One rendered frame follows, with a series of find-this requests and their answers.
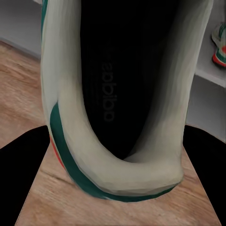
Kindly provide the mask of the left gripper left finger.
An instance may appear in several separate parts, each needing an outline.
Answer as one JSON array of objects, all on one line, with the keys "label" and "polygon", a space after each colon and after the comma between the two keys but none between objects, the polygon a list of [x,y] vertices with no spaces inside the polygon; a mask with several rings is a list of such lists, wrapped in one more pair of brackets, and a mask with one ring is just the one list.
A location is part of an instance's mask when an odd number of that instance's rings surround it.
[{"label": "left gripper left finger", "polygon": [[15,226],[49,144],[44,125],[0,149],[0,226]]}]

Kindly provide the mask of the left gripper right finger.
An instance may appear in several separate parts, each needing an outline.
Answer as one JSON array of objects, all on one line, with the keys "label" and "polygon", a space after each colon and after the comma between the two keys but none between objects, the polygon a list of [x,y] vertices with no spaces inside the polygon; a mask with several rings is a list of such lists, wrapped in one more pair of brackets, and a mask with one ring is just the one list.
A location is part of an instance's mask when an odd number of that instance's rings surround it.
[{"label": "left gripper right finger", "polygon": [[226,226],[226,143],[202,129],[185,125],[183,146],[221,225]]}]

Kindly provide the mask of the gym shoe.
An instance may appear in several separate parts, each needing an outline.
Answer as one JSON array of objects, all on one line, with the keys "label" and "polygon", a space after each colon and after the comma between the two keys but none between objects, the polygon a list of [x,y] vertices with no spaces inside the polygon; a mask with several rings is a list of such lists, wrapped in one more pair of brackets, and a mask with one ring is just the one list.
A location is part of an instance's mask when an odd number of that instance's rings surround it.
[{"label": "gym shoe", "polygon": [[214,0],[42,0],[41,95],[85,194],[143,202],[184,180],[184,128]]},{"label": "gym shoe", "polygon": [[226,22],[218,23],[210,38],[217,46],[212,61],[222,68],[226,68]]}]

